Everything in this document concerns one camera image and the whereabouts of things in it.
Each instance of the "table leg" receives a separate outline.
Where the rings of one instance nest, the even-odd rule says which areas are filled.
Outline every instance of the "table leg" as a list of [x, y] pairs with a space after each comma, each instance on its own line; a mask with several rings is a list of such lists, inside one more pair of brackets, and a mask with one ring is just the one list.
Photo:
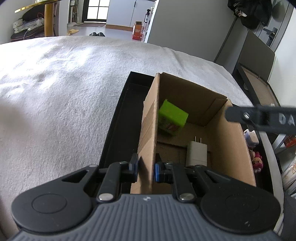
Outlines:
[[44, 35], [45, 37], [54, 36], [54, 3], [49, 3], [45, 5]]

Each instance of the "doormat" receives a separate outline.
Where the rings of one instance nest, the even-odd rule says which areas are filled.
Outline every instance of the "doormat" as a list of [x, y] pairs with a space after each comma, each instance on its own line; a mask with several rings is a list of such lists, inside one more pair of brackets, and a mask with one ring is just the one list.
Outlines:
[[83, 23], [79, 27], [104, 27], [106, 23]]

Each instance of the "green box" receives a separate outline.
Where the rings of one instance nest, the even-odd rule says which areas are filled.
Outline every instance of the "green box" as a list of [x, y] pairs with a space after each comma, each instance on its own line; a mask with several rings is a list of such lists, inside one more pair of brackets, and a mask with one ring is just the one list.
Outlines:
[[165, 99], [158, 111], [158, 128], [175, 135], [184, 127], [187, 118], [188, 113]]

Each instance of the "gray gripper base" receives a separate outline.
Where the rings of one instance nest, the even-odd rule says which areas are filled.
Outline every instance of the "gray gripper base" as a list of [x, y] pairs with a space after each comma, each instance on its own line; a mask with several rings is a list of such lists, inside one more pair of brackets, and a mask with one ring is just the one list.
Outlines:
[[209, 224], [193, 204], [182, 204], [170, 194], [123, 194], [116, 202], [99, 205], [93, 215], [75, 229], [47, 236], [21, 231], [12, 240], [273, 241], [280, 238], [273, 231], [250, 236], [227, 233]]

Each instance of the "metal screw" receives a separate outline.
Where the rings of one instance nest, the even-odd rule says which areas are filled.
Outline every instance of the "metal screw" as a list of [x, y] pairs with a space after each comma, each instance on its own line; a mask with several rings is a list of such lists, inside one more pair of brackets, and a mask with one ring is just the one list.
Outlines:
[[194, 199], [194, 195], [192, 193], [182, 193], [179, 198], [182, 201], [190, 201], [192, 199]]
[[102, 193], [99, 195], [99, 199], [101, 201], [110, 201], [113, 199], [113, 195], [111, 193]]
[[250, 119], [250, 115], [249, 115], [247, 112], [244, 113], [244, 117], [245, 117], [245, 119], [247, 119], [247, 120]]

